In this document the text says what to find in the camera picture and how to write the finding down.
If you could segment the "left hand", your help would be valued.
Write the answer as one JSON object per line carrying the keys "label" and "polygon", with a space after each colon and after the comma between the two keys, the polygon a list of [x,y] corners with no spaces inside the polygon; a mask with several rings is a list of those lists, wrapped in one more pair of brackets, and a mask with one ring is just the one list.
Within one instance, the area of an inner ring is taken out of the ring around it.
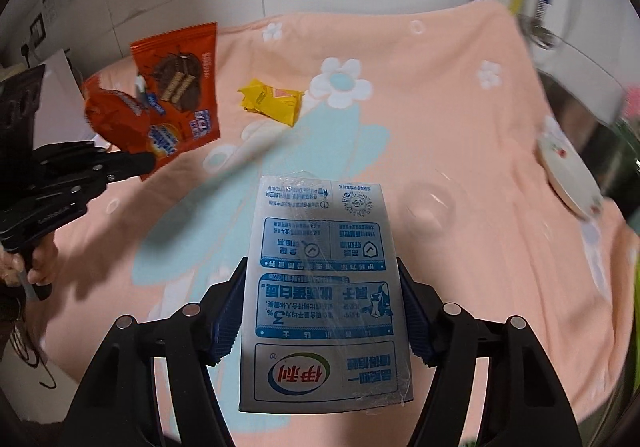
{"label": "left hand", "polygon": [[[58,247],[54,237],[55,233],[49,233],[32,253],[32,267],[27,271],[29,285],[51,285],[58,277]],[[9,287],[21,285],[21,271],[24,271],[22,257],[1,249],[1,281]]]}

